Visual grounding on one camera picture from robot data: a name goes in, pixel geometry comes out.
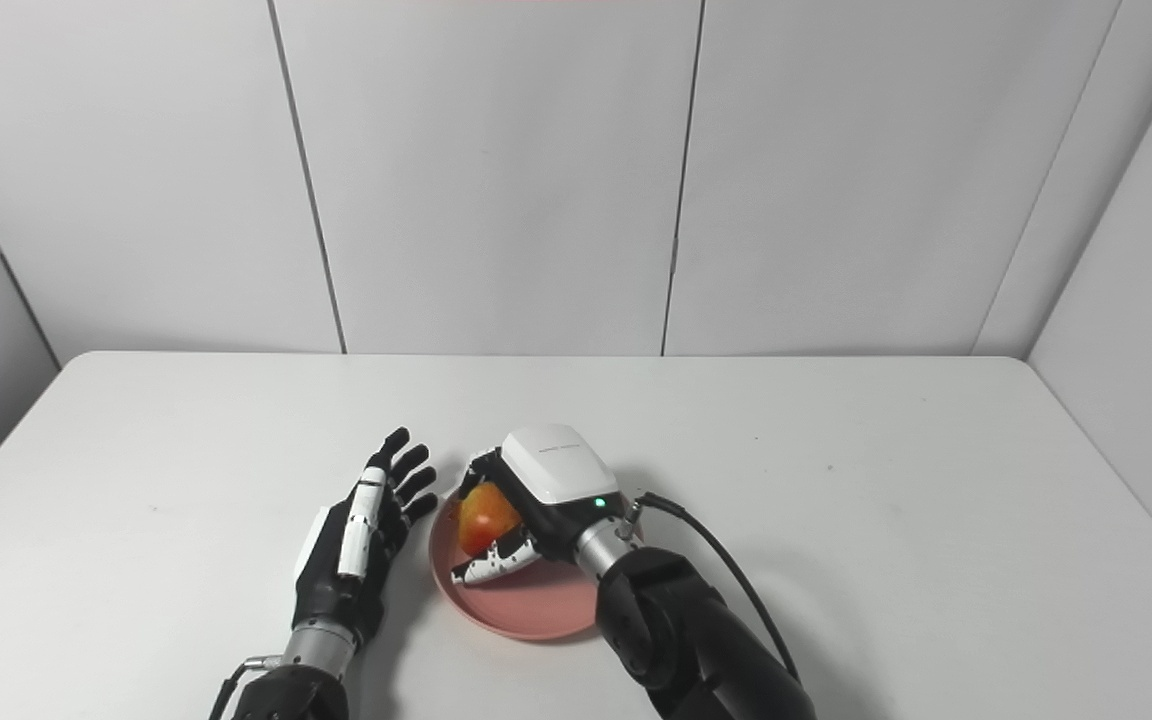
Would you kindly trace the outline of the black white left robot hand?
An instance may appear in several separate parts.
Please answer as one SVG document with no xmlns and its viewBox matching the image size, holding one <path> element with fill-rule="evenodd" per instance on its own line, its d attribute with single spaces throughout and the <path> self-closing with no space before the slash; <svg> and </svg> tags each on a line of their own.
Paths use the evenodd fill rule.
<svg viewBox="0 0 1152 720">
<path fill-rule="evenodd" d="M 438 509 L 430 450 L 394 429 L 351 491 L 326 509 L 297 573 L 291 626 L 326 621 L 358 643 L 379 632 L 384 589 L 412 529 Z"/>
</svg>

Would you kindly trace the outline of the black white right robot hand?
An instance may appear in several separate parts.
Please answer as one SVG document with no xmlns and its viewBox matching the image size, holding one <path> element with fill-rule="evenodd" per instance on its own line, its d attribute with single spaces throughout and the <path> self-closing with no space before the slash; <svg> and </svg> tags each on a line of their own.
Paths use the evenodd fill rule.
<svg viewBox="0 0 1152 720">
<path fill-rule="evenodd" d="M 461 507 L 477 488 L 500 492 L 520 521 L 454 564 L 454 584 L 482 585 L 541 559 L 575 564 L 599 583 L 639 547 L 626 523 L 627 501 L 616 475 L 567 425 L 511 430 L 502 444 L 468 462 L 456 493 Z"/>
</svg>

